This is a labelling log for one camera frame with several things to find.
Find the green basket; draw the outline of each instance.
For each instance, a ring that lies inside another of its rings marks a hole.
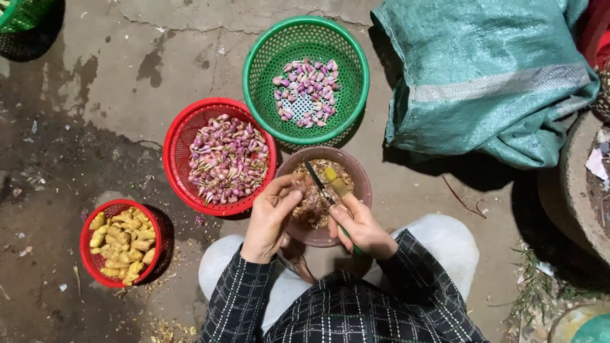
[[[0,33],[22,32],[36,27],[54,0],[11,0],[0,16]]]
[[[298,97],[293,104],[284,102],[284,108],[295,113],[290,121],[281,120],[273,97],[279,88],[271,79],[279,75],[287,78],[288,73],[282,71],[284,65],[306,56],[313,62],[334,59],[339,65],[337,83],[343,87],[334,93],[337,112],[322,128],[299,128],[295,123],[310,110],[309,96]],[[369,86],[368,62],[356,38],[341,25],[319,16],[294,16],[273,25],[256,40],[243,66],[242,84],[256,121],[287,146],[333,145],[363,112]]]

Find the black plaid shirt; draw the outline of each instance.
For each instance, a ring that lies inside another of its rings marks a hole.
[[[407,230],[398,251],[378,261],[394,294],[340,270],[282,314],[264,342],[487,342],[443,267]],[[260,341],[269,277],[277,262],[253,264],[240,252],[218,280],[198,342]]]

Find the hand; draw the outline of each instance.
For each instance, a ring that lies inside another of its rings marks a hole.
[[[244,260],[258,264],[271,261],[284,240],[282,222],[301,202],[312,183],[304,174],[284,175],[270,182],[254,199],[241,251]]]
[[[328,221],[328,229],[331,238],[339,235],[341,243],[349,251],[352,251],[356,244],[360,250],[374,259],[384,261],[391,258],[398,250],[398,243],[381,228],[373,218],[371,210],[351,193],[344,195],[341,201],[345,205],[344,207],[333,205],[330,209],[331,217]],[[337,226],[337,223],[350,234],[351,240]]]

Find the white pants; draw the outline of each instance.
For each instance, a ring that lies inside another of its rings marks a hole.
[[[447,215],[429,214],[394,231],[392,237],[396,239],[405,229],[408,229],[443,266],[466,301],[479,261],[479,250],[468,228],[459,220]],[[203,254],[199,267],[199,284],[206,299],[212,297],[220,275],[241,243],[243,243],[242,236],[224,237],[212,244]],[[371,270],[363,279],[385,291],[390,291],[388,280],[376,262],[373,262]],[[303,281],[293,270],[278,263],[271,278],[271,292],[263,315],[263,334],[311,286],[313,285]]]

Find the person's right hand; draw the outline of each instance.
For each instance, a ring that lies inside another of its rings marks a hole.
[[[371,210],[352,193],[344,195],[341,201],[352,215],[338,205],[331,206],[331,216],[328,221],[331,238],[339,235],[341,243],[349,251],[352,251],[356,244],[360,250],[374,259],[384,261],[391,258],[398,250],[398,243],[381,228],[373,218]],[[351,240],[337,223],[350,234]]]

